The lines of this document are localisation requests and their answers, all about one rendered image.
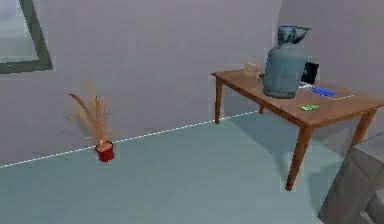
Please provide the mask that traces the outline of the grey laptop with black keyboard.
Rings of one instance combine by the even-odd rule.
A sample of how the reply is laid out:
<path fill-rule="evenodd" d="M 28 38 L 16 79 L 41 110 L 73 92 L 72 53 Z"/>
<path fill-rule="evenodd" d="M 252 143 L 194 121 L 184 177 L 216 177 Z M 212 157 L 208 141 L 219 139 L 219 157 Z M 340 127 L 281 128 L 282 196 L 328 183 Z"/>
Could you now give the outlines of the grey laptop with black keyboard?
<path fill-rule="evenodd" d="M 307 62 L 305 64 L 303 75 L 299 84 L 300 88 L 307 88 L 314 85 L 318 68 L 319 65 L 317 63 Z"/>

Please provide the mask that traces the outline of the tan box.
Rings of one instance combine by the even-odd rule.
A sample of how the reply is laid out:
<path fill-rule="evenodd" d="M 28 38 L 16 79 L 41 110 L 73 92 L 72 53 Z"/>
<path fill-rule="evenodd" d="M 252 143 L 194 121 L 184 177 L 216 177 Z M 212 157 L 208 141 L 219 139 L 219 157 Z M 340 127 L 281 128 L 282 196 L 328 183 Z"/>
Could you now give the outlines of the tan box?
<path fill-rule="evenodd" d="M 247 62 L 244 64 L 244 73 L 248 77 L 260 79 L 264 74 L 264 70 L 260 65 Z"/>

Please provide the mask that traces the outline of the dry plant in red pot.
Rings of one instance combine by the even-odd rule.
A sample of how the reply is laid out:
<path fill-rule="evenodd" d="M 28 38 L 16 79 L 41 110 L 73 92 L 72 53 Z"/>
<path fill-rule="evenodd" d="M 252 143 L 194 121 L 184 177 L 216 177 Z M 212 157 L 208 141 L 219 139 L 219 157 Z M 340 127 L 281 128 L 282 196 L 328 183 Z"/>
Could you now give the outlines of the dry plant in red pot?
<path fill-rule="evenodd" d="M 69 93 L 69 96 L 78 103 L 83 112 L 76 114 L 84 127 L 89 131 L 90 138 L 94 138 L 96 144 L 94 150 L 100 162 L 110 162 L 114 159 L 114 143 L 110 140 L 111 129 L 107 125 L 107 107 L 103 97 L 97 96 L 87 78 L 84 78 L 88 91 L 89 102 L 86 103 L 77 94 Z"/>

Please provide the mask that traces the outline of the blue-grey gas cylinder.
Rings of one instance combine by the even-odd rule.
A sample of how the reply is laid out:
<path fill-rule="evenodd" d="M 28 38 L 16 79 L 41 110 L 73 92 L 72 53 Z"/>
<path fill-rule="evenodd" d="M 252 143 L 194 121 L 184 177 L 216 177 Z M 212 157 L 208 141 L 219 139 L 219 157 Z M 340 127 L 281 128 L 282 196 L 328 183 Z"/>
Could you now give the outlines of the blue-grey gas cylinder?
<path fill-rule="evenodd" d="M 292 99 L 296 95 L 305 63 L 306 49 L 300 44 L 309 27 L 282 25 L 277 30 L 277 44 L 268 52 L 263 93 L 277 99 Z"/>

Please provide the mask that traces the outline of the brown wooden table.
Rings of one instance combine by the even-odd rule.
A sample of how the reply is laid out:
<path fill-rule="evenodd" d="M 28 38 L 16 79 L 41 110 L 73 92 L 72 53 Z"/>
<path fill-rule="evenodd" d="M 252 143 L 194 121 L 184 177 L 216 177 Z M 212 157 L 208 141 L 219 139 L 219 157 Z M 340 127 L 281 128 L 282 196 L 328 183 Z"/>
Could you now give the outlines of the brown wooden table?
<path fill-rule="evenodd" d="M 212 73 L 212 76 L 216 79 L 216 124 L 219 123 L 220 118 L 222 88 L 227 86 L 257 103 L 259 114 L 262 114 L 267 109 L 299 127 L 299 134 L 285 185 L 287 191 L 291 191 L 295 184 L 314 129 L 359 117 L 360 121 L 351 141 L 351 146 L 354 146 L 363 139 L 377 110 L 384 107 L 384 100 L 382 99 L 323 81 L 317 81 L 315 86 L 334 91 L 335 96 L 333 98 L 316 95 L 308 89 L 299 89 L 296 92 L 296 96 L 292 99 L 276 99 L 266 96 L 263 93 L 262 83 L 246 76 L 243 69 L 216 71 Z M 313 111 L 303 111 L 300 109 L 300 106 L 311 104 L 320 104 L 322 107 Z"/>

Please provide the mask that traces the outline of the blue flat object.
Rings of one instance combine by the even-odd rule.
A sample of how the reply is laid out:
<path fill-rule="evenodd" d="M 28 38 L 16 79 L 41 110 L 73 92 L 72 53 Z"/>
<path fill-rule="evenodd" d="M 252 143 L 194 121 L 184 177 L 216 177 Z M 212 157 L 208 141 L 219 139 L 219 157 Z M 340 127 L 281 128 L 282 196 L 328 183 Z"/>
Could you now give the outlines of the blue flat object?
<path fill-rule="evenodd" d="M 314 94 L 320 95 L 320 96 L 325 96 L 325 97 L 333 97 L 335 93 L 331 90 L 324 89 L 324 88 L 316 88 L 312 87 L 310 91 Z"/>

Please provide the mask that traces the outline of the grey sofa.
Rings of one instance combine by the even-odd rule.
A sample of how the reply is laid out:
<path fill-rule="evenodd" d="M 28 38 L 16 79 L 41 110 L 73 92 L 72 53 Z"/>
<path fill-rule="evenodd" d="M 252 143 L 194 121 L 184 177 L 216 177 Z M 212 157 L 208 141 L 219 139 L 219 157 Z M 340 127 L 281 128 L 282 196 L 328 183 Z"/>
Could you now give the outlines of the grey sofa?
<path fill-rule="evenodd" d="M 384 224 L 384 132 L 349 149 L 318 218 L 324 224 Z"/>

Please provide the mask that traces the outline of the grey framed window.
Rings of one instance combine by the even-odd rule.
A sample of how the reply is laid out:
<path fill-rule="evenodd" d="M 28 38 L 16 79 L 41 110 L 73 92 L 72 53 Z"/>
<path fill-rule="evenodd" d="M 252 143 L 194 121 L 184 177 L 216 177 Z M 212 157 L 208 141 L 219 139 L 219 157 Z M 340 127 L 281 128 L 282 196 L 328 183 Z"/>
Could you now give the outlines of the grey framed window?
<path fill-rule="evenodd" d="M 52 69 L 33 0 L 0 0 L 0 74 Z"/>

